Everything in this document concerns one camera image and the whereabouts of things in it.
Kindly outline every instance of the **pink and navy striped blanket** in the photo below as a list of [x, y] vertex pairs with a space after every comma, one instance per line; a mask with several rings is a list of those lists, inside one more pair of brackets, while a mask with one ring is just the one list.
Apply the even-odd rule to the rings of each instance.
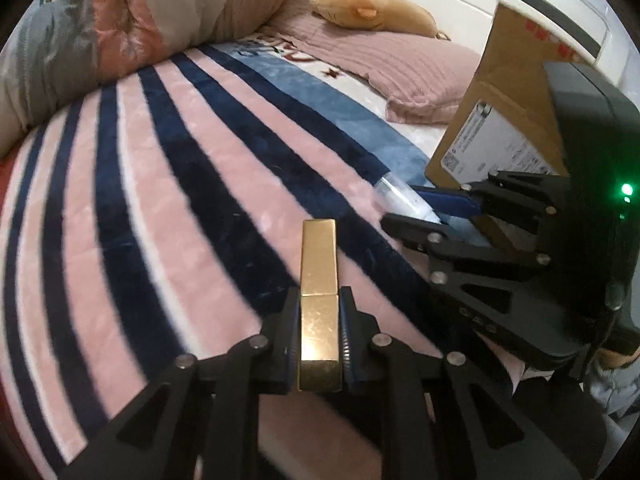
[[[0, 219], [0, 374], [44, 478], [178, 354], [258, 332], [298, 282], [308, 218], [337, 219], [340, 283], [384, 332], [462, 350], [512, 387], [521, 363], [432, 309], [380, 229], [372, 186], [389, 170], [423, 184], [428, 156], [277, 51], [179, 54], [74, 102], [20, 149]], [[260, 409], [269, 478], [379, 476], [366, 417], [303, 394]]]

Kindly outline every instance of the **clear plastic bottle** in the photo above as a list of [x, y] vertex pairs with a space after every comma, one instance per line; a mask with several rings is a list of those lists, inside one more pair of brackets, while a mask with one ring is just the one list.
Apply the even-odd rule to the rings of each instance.
[[396, 174], [387, 173], [377, 182], [375, 190], [376, 203], [385, 211], [441, 223], [431, 206]]

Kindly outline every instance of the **gold metal block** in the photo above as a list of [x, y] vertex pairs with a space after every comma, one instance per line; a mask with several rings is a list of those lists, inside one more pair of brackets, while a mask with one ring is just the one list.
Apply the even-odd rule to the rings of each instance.
[[298, 387], [336, 392], [342, 387], [335, 221], [308, 220], [302, 233]]
[[302, 226], [302, 296], [338, 294], [335, 220], [306, 220]]

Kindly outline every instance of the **plush toy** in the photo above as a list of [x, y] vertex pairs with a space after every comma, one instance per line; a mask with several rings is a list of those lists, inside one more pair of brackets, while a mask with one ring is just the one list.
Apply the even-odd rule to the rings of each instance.
[[309, 0], [314, 12], [344, 28], [389, 30], [435, 38], [436, 20], [407, 0]]

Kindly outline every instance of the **metal screw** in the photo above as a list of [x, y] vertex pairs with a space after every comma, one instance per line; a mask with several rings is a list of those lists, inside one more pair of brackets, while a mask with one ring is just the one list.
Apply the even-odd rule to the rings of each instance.
[[435, 285], [444, 285], [445, 283], [447, 283], [448, 277], [446, 273], [436, 270], [436, 272], [431, 273], [429, 279], [431, 280], [431, 283], [434, 283]]
[[440, 233], [429, 233], [427, 240], [432, 244], [439, 244], [442, 241], [442, 235]]
[[604, 304], [611, 312], [617, 312], [625, 301], [625, 289], [618, 280], [607, 282], [604, 289]]
[[267, 338], [267, 336], [262, 334], [252, 335], [249, 338], [249, 346], [254, 350], [259, 350], [261, 348], [264, 348], [268, 344], [269, 344], [269, 339]]
[[447, 363], [454, 366], [462, 366], [466, 363], [466, 356], [462, 352], [449, 352], [447, 354]]
[[536, 261], [542, 266], [548, 266], [551, 263], [551, 256], [545, 253], [540, 253], [536, 256]]
[[182, 355], [178, 355], [177, 358], [175, 358], [174, 364], [180, 368], [180, 370], [184, 370], [185, 368], [190, 368], [192, 367], [195, 362], [197, 361], [196, 356], [193, 354], [182, 354]]
[[384, 332], [380, 332], [371, 338], [372, 343], [375, 346], [389, 346], [393, 341], [393, 338], [389, 334], [385, 334]]

